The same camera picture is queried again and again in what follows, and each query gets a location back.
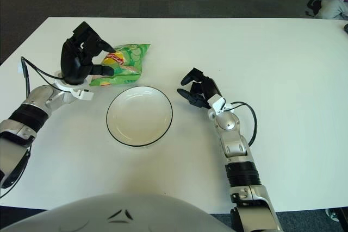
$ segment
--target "chip bag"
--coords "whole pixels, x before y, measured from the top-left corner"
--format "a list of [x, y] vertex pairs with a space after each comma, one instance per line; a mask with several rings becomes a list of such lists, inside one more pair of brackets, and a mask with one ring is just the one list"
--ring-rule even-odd
[[108, 53], [102, 65], [114, 69], [113, 76], [93, 76], [90, 86], [105, 86], [128, 84], [138, 80], [141, 76], [142, 59], [150, 45], [129, 44], [116, 46], [115, 53]]

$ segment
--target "silver robotic arm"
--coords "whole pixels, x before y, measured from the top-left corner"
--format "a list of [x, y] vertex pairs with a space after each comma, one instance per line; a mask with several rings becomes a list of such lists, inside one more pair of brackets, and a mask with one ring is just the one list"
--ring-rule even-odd
[[36, 71], [38, 68], [22, 58], [28, 97], [0, 123], [0, 188], [8, 188], [23, 173], [31, 144], [54, 110], [77, 99], [92, 100], [93, 93], [87, 90], [86, 77], [90, 74], [113, 75], [111, 67], [92, 63], [92, 58], [102, 50], [115, 51], [86, 22], [81, 23], [63, 44], [61, 71], [55, 74], [55, 83], [39, 86], [30, 93], [25, 62]]
[[236, 204], [231, 210], [233, 229], [237, 232], [282, 231], [266, 187], [261, 184], [250, 146], [240, 134], [240, 121], [233, 113], [232, 104], [226, 103], [211, 78], [195, 68], [184, 77], [181, 84], [186, 85], [192, 80], [195, 82], [190, 92], [183, 89], [178, 89], [178, 92], [190, 104], [209, 109], [208, 117], [214, 122], [225, 156], [231, 200]]

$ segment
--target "white table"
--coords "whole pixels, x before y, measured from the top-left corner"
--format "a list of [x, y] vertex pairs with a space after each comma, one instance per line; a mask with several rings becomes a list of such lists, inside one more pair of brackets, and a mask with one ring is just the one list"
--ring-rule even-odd
[[[25, 174], [2, 205], [51, 209], [104, 193], [141, 192], [173, 196], [210, 213], [229, 212], [213, 124], [206, 110], [176, 92], [193, 67], [214, 78], [228, 101], [255, 109], [259, 128], [251, 148], [276, 211], [348, 205], [345, 22], [51, 17], [0, 67], [0, 119], [25, 97], [17, 73], [20, 56], [49, 73], [59, 70], [62, 44], [82, 21], [112, 45], [151, 44], [134, 85], [168, 96], [172, 126], [151, 146], [122, 145], [107, 131], [105, 115], [113, 98], [134, 85], [94, 87], [92, 102], [53, 113], [39, 131]], [[30, 80], [32, 88], [44, 83], [33, 71]], [[247, 108], [236, 113], [248, 140], [252, 117]]]

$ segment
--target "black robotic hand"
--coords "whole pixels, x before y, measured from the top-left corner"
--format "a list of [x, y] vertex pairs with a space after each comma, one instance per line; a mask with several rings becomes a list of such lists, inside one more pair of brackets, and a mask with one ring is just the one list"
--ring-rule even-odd
[[86, 23], [82, 22], [66, 40], [61, 50], [61, 76], [70, 85], [82, 84], [88, 75], [112, 76], [114, 70], [106, 65], [94, 65], [92, 58], [102, 50], [114, 53], [115, 50], [100, 38]]
[[204, 76], [203, 72], [193, 68], [181, 81], [181, 85], [186, 85], [194, 81], [191, 86], [191, 90], [188, 92], [184, 89], [177, 89], [178, 93], [187, 99], [190, 104], [196, 107], [205, 107], [210, 109], [208, 100], [215, 94], [221, 96], [221, 93], [216, 86], [214, 80]]

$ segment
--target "black cable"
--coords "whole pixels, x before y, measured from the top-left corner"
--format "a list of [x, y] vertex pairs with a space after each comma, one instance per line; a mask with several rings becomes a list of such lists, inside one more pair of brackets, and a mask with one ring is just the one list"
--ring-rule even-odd
[[[30, 153], [31, 153], [31, 151], [32, 151], [32, 145], [29, 146], [29, 151], [28, 151], [28, 157], [29, 157], [29, 158], [30, 158]], [[12, 184], [12, 187], [11, 187], [8, 191], [6, 191], [6, 193], [5, 193], [4, 195], [0, 196], [0, 199], [3, 198], [3, 197], [5, 197], [5, 196], [17, 185], [18, 181], [20, 181], [20, 179], [21, 179], [22, 176], [23, 176], [24, 171], [25, 171], [26, 168], [27, 168], [27, 164], [28, 164], [29, 158], [28, 158], [28, 160], [27, 160], [27, 162], [26, 162], [26, 164], [25, 164], [25, 166], [24, 166], [24, 168], [23, 168], [21, 174], [18, 176], [17, 180]]]
[[46, 80], [46, 78], [43, 77], [42, 74], [39, 73], [37, 70], [35, 70], [35, 72], [38, 73], [38, 75], [41, 76], [41, 78], [42, 78], [48, 85], [50, 85], [52, 88], [55, 88], [55, 89], [57, 89], [57, 90], [59, 90], [59, 91], [62, 91], [62, 92], [68, 92], [68, 91], [64, 91], [64, 90], [62, 90], [62, 89], [60, 89], [60, 88], [58, 88], [58, 87], [55, 87], [53, 84], [49, 83], [49, 82]]
[[22, 63], [22, 69], [23, 69], [23, 76], [26, 80], [26, 95], [28, 98], [28, 96], [30, 94], [30, 81], [29, 81], [28, 68], [27, 68], [26, 61], [25, 61], [24, 57], [21, 57], [21, 63]]
[[21, 57], [21, 59], [23, 59], [23, 60], [24, 60], [28, 65], [30, 65], [34, 70], [39, 71], [40, 73], [42, 73], [42, 74], [44, 74], [44, 75], [46, 75], [46, 76], [48, 76], [48, 77], [51, 77], [51, 78], [53, 78], [53, 79], [63, 80], [62, 77], [53, 76], [53, 75], [51, 75], [51, 74], [49, 74], [49, 73], [46, 73], [45, 71], [41, 70], [40, 68], [37, 68], [37, 66], [35, 66], [32, 62], [30, 62], [30, 61], [27, 60], [26, 58]]
[[251, 139], [250, 139], [250, 141], [249, 141], [249, 147], [251, 147], [251, 145], [254, 143], [254, 141], [255, 141], [255, 138], [256, 138], [256, 134], [257, 134], [257, 119], [256, 119], [256, 114], [255, 114], [255, 111], [254, 111], [254, 109], [250, 106], [250, 105], [248, 105], [247, 103], [245, 103], [245, 102], [233, 102], [233, 103], [231, 103], [231, 105], [233, 105], [233, 104], [240, 104], [240, 105], [238, 105], [238, 106], [236, 106], [236, 107], [233, 107], [233, 108], [231, 108], [231, 109], [228, 109], [228, 110], [226, 110], [226, 111], [231, 111], [231, 110], [233, 110], [233, 109], [236, 109], [236, 108], [238, 108], [238, 107], [241, 107], [241, 106], [243, 106], [243, 105], [245, 105], [245, 106], [247, 106], [248, 108], [249, 108], [249, 110], [250, 110], [250, 112], [251, 112], [251, 114], [252, 114], [252, 117], [254, 118], [254, 131], [253, 131], [253, 134], [252, 134], [252, 137], [251, 137]]
[[50, 75], [50, 74], [44, 72], [43, 70], [38, 69], [35, 65], [33, 65], [30, 61], [28, 61], [28, 60], [27, 60], [26, 58], [24, 58], [24, 57], [21, 57], [21, 63], [22, 63], [22, 67], [23, 67], [23, 74], [24, 74], [24, 77], [25, 77], [25, 79], [26, 79], [26, 92], [27, 92], [27, 98], [28, 98], [29, 93], [30, 93], [30, 83], [29, 83], [29, 74], [28, 74], [28, 69], [27, 69], [27, 67], [26, 67], [26, 63], [28, 63], [28, 65], [30, 65], [30, 66], [34, 69], [34, 71], [35, 71], [35, 72], [36, 72], [48, 85], [50, 85], [52, 88], [55, 88], [55, 89], [57, 89], [58, 91], [68, 92], [68, 91], [64, 91], [64, 90], [62, 90], [62, 89], [60, 89], [60, 88], [57, 88], [57, 87], [55, 87], [53, 84], [49, 83], [49, 82], [46, 80], [46, 78], [42, 76], [41, 73], [43, 73], [43, 74], [46, 75], [46, 76], [52, 77], [52, 78], [54, 78], [54, 79], [59, 79], [59, 80], [60, 80], [60, 79], [62, 79], [62, 78], [56, 77], [56, 76], [52, 76], [52, 75]]

